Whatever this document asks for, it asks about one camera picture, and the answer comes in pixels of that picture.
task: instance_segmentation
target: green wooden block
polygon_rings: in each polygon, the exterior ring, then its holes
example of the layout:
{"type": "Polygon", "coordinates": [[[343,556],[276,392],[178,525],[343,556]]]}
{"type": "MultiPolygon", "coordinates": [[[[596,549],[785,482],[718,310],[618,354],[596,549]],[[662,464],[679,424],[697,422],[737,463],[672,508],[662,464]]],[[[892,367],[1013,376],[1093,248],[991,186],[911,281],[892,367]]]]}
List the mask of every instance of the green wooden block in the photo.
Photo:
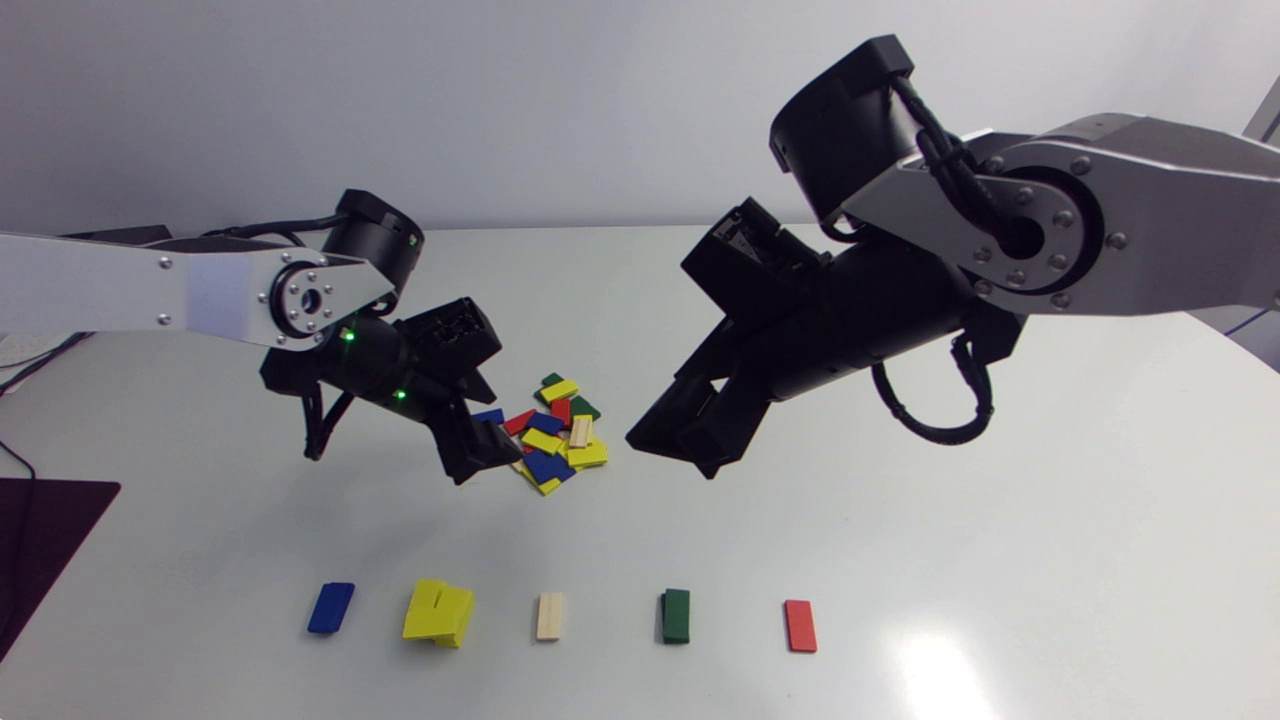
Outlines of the green wooden block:
{"type": "Polygon", "coordinates": [[[689,591],[662,593],[662,644],[689,644],[689,591]]]}
{"type": "Polygon", "coordinates": [[[573,416],[573,415],[590,415],[591,420],[599,420],[600,419],[600,411],[596,410],[590,402],[588,402],[586,398],[582,397],[581,395],[575,395],[568,401],[568,414],[570,414],[570,416],[573,416]]]}

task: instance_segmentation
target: white table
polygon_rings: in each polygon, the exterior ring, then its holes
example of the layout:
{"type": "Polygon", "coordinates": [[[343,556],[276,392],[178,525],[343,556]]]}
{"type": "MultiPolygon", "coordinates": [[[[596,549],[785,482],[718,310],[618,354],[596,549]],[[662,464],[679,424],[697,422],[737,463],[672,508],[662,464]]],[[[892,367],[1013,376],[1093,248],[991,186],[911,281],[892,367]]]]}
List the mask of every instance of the white table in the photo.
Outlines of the white table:
{"type": "MultiPolygon", "coordinates": [[[[604,411],[612,462],[549,498],[507,469],[454,488],[425,428],[362,404],[303,460],[250,346],[59,360],[0,437],[124,489],[0,665],[0,717],[1280,716],[1268,368],[1185,315],[1033,318],[978,442],[910,436],[864,373],[772,409],[708,483],[622,439],[718,319],[677,268],[703,232],[429,236],[402,307],[475,297],[508,410],[556,370],[604,411]],[[420,577],[475,591],[462,650],[399,638],[420,577]],[[308,635],[330,580],[355,600],[308,635]],[[655,642],[666,587],[692,591],[686,647],[655,642]],[[786,651],[792,597],[814,656],[786,651]]],[[[922,419],[970,413],[945,346],[890,369],[922,419]]]]}

